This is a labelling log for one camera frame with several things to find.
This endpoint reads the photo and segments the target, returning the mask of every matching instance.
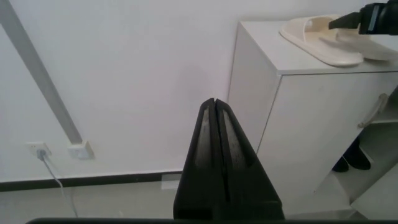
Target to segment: cabinet door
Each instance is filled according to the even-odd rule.
[[[398,73],[283,76],[258,152],[283,202],[314,192]]]

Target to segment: black shoe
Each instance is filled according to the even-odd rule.
[[[349,169],[348,163],[344,160],[344,158],[340,158],[336,165],[332,168],[335,172],[347,172]]]
[[[359,148],[359,138],[356,138],[354,142],[349,146],[347,151],[343,154],[344,159],[348,164],[354,168],[360,170],[368,170],[371,168],[371,163],[363,154],[362,150]]]

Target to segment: white cable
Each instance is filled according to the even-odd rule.
[[[77,210],[76,210],[76,208],[75,208],[75,205],[73,204],[73,202],[72,202],[71,200],[68,200],[67,196],[65,195],[65,192],[63,191],[63,185],[62,185],[62,183],[54,176],[54,174],[52,173],[52,171],[51,171],[49,165],[48,165],[47,162],[45,161],[46,151],[45,151],[45,150],[43,150],[43,151],[38,150],[38,151],[37,151],[37,154],[38,154],[37,157],[38,157],[41,161],[44,162],[44,165],[46,166],[47,170],[50,172],[52,178],[54,178],[54,180],[57,181],[57,183],[58,183],[59,186],[61,187],[62,196],[64,197],[64,199],[65,199],[65,201],[67,202],[67,204],[69,204],[70,208],[73,210],[73,212],[74,212],[74,214],[75,214],[75,217],[78,218]]]

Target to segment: black baseboard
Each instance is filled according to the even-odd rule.
[[[111,175],[100,177],[79,177],[79,178],[65,178],[60,179],[64,187],[81,187],[92,185],[105,184],[127,184],[139,182],[153,182],[161,181],[162,175],[165,174],[181,174],[181,171],[176,172],[158,172],[151,174],[126,174],[126,175]],[[15,190],[34,190],[34,189],[49,189],[59,187],[55,180],[27,180],[15,182],[0,183],[0,192],[15,191]]]

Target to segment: cabinet handle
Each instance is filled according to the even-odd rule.
[[[371,118],[368,121],[363,121],[358,124],[358,128],[366,128],[369,124],[371,124],[374,119],[384,111],[388,102],[388,95],[386,93],[382,93],[377,100],[379,103],[379,108],[372,114]]]

